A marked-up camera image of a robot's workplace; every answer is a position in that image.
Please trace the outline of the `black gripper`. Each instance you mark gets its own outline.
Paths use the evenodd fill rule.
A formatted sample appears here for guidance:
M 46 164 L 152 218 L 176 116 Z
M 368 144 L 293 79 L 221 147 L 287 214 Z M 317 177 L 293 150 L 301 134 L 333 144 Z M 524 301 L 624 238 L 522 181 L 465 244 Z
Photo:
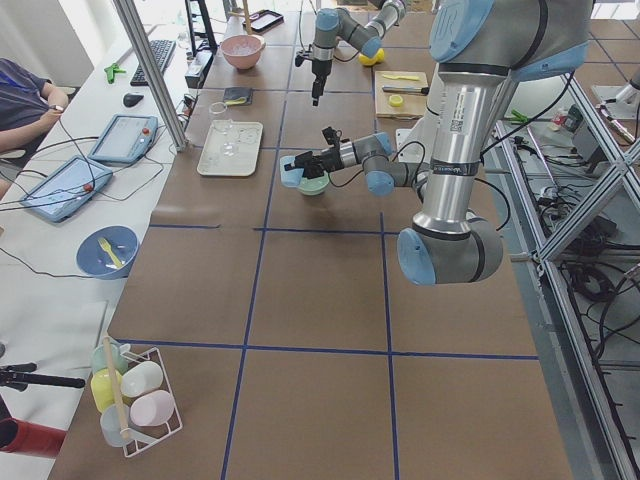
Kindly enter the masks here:
M 304 152 L 296 155 L 292 161 L 293 168 L 304 168 L 302 177 L 307 180 L 322 178 L 325 173 L 331 173 L 347 167 L 347 161 L 343 155 L 348 153 L 350 140 L 342 138 L 342 131 L 328 126 L 322 130 L 322 134 L 328 148 L 318 155 L 312 152 Z
M 312 84 L 312 105 L 318 106 L 320 98 L 324 94 L 325 82 L 332 70 L 334 48 L 308 47 L 296 53 L 295 66 L 300 67 L 304 61 L 312 64 L 312 73 L 315 76 Z

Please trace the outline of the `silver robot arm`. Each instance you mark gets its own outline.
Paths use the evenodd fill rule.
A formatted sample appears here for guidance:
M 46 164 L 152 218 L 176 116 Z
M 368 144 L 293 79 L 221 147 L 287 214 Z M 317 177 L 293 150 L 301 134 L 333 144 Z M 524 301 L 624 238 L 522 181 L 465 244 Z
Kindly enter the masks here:
M 334 51 L 340 40 L 366 57 L 374 57 L 381 48 L 386 33 L 397 26 L 407 13 L 405 1 L 371 1 L 379 12 L 366 25 L 356 21 L 344 8 L 321 8 L 315 18 L 313 41 L 297 52 L 295 66 L 310 61 L 312 74 L 312 105 L 317 106 L 324 94 L 326 81 L 331 74 Z
M 589 1 L 444 1 L 433 22 L 429 52 L 436 68 L 429 98 L 440 103 L 412 129 L 415 163 L 391 160 L 389 137 L 348 141 L 332 128 L 327 148 L 280 161 L 282 184 L 358 166 L 377 196 L 397 187 L 422 203 L 399 234 L 405 277 L 418 285 L 471 283 L 491 276 L 503 256 L 496 229 L 469 201 L 481 152 L 520 83 L 575 71 L 588 50 Z

